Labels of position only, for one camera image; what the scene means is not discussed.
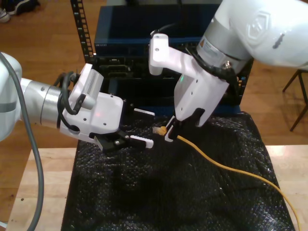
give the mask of wooden floor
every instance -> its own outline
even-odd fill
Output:
[[[94,39],[99,6],[86,0],[85,12]],[[49,0],[35,12],[0,24],[0,51],[15,57],[23,77],[52,84],[61,72],[84,64],[69,0]],[[308,114],[294,132],[289,129],[304,106],[298,80],[282,89],[295,71],[254,64],[241,109],[250,113],[266,145],[308,144]],[[308,86],[308,76],[304,77]],[[77,141],[51,128],[33,126],[39,148],[75,147]],[[7,222],[30,151],[22,122],[0,142],[0,221]]]

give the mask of robot logo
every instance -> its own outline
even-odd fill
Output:
[[[258,12],[251,23],[247,25],[247,36],[249,41],[255,45],[261,42],[270,25],[270,14]]]

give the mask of screw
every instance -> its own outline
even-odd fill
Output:
[[[222,69],[229,69],[232,68],[232,63],[227,61],[224,65],[222,65]]]

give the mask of metal rack post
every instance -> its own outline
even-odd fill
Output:
[[[83,8],[82,0],[71,0],[74,19],[80,39],[80,44],[83,52],[83,57],[86,63],[93,61],[93,48],[90,39],[87,19]]]

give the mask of silver metal joint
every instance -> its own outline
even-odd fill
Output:
[[[60,93],[58,87],[31,81],[24,92],[30,122],[57,128]]]

